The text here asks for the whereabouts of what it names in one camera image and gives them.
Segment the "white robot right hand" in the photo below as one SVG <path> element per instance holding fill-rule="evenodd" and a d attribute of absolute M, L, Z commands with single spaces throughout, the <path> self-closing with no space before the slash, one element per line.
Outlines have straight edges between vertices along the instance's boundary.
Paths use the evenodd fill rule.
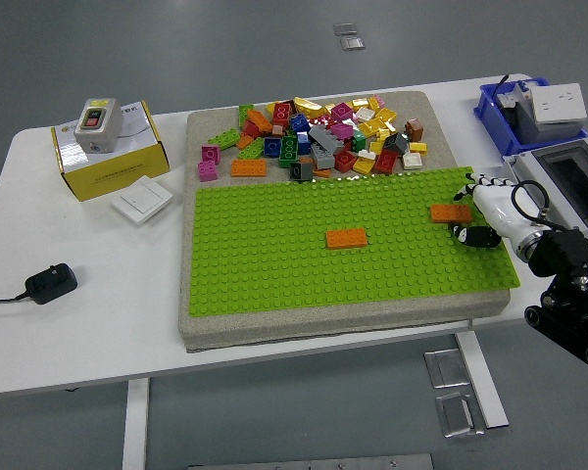
<path fill-rule="evenodd" d="M 452 226 L 453 235 L 464 245 L 475 248 L 496 248 L 503 238 L 510 240 L 521 259 L 529 259 L 542 233 L 544 211 L 527 191 L 507 178 L 467 173 L 468 183 L 454 197 L 455 201 L 471 196 L 484 216 L 483 226 Z"/>

